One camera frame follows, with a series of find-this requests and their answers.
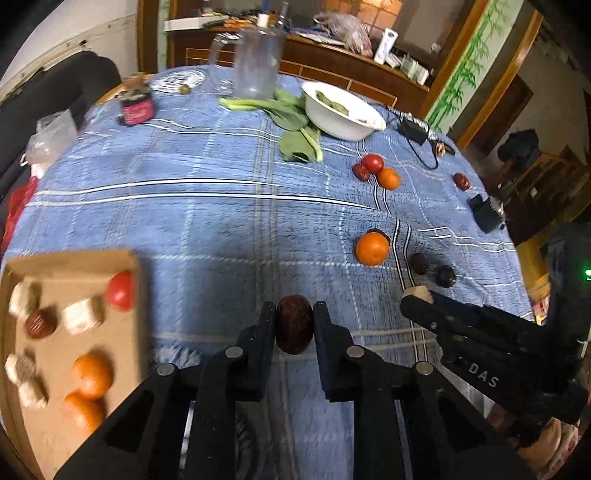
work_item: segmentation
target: orange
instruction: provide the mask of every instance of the orange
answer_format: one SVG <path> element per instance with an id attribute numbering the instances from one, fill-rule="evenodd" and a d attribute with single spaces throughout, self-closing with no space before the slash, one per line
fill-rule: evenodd
<path id="1" fill-rule="evenodd" d="M 373 267 L 386 260 L 390 251 L 390 242 L 385 235 L 369 231 L 357 242 L 355 255 L 363 265 Z"/>
<path id="2" fill-rule="evenodd" d="M 79 392 L 72 392 L 64 398 L 66 414 L 76 427 L 91 435 L 105 419 L 105 412 L 98 402 L 83 397 Z"/>
<path id="3" fill-rule="evenodd" d="M 394 190 L 402 185 L 402 179 L 393 168 L 385 168 L 378 173 L 378 183 L 386 190 Z"/>
<path id="4" fill-rule="evenodd" d="M 74 362 L 74 378 L 80 394 L 91 400 L 97 400 L 107 393 L 113 384 L 113 372 L 103 358 L 94 353 L 82 355 Z"/>

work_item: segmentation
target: glass pitcher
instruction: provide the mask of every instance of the glass pitcher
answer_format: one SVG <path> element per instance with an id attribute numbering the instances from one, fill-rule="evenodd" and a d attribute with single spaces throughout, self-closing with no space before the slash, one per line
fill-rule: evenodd
<path id="1" fill-rule="evenodd" d="M 248 26 L 236 33 L 216 35 L 209 55 L 209 77 L 221 95 L 264 100 L 273 95 L 285 32 L 275 28 Z M 221 79 L 217 57 L 220 50 L 236 44 L 234 80 Z"/>

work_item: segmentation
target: blue checkered tablecloth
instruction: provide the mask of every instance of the blue checkered tablecloth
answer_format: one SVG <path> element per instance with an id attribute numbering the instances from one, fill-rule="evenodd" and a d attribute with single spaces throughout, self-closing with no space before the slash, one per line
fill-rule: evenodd
<path id="1" fill-rule="evenodd" d="M 280 86 L 301 91 L 290 76 Z M 484 234 L 472 218 L 467 200 L 484 188 L 461 154 L 428 171 L 394 121 L 357 143 L 322 136 L 323 163 L 286 163 L 282 130 L 268 115 L 227 110 L 207 82 L 187 96 L 154 99 L 157 116 L 135 127 L 117 123 L 117 100 L 95 107 L 40 182 L 6 257 L 133 249 L 149 275 L 155 362 L 196 364 L 255 323 L 263 301 L 294 293 L 325 300 L 356 343 L 409 366 L 438 365 L 439 352 L 429 332 L 400 314 L 407 287 L 531 318 L 506 230 Z M 419 151 L 433 160 L 428 143 Z M 401 187 L 389 192 L 374 177 L 353 176 L 369 152 L 399 172 Z M 458 171 L 473 186 L 468 192 L 452 180 Z M 368 268 L 353 252 L 371 228 L 393 243 L 387 261 Z M 451 265 L 456 286 L 413 274 L 408 259 L 417 251 Z M 482 409 L 482 396 L 454 381 Z M 241 404 L 237 420 L 240 479 L 352 477 L 352 406 L 324 400 L 313 344 L 299 356 L 277 352 L 266 399 Z"/>

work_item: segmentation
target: jar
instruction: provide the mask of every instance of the jar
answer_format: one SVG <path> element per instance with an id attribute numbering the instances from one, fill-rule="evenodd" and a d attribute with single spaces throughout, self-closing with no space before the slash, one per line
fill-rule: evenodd
<path id="1" fill-rule="evenodd" d="M 121 101 L 124 125 L 137 125 L 154 117 L 152 90 L 144 83 L 144 74 L 138 72 L 123 79 L 125 90 L 117 98 Z"/>

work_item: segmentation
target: cardboard box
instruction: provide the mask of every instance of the cardboard box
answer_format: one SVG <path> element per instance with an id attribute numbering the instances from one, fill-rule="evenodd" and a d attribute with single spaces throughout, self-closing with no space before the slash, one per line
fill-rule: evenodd
<path id="1" fill-rule="evenodd" d="M 89 296 L 104 299 L 107 282 L 123 270 L 134 275 L 136 307 L 118 312 L 103 303 L 102 325 L 70 335 L 61 324 L 62 309 Z M 8 313 L 12 290 L 24 277 L 39 283 L 40 307 L 55 308 L 58 314 L 56 331 L 44 339 L 30 339 L 24 322 Z M 76 389 L 72 374 L 76 358 L 98 352 L 112 364 L 113 386 L 102 399 L 107 415 L 147 376 L 149 337 L 143 318 L 143 290 L 139 262 L 127 250 L 61 252 L 7 261 L 0 281 L 0 411 L 12 444 L 39 479 L 53 479 L 86 439 L 63 412 L 63 398 Z M 10 353 L 26 353 L 35 360 L 49 400 L 46 408 L 21 408 L 17 388 L 4 372 Z"/>

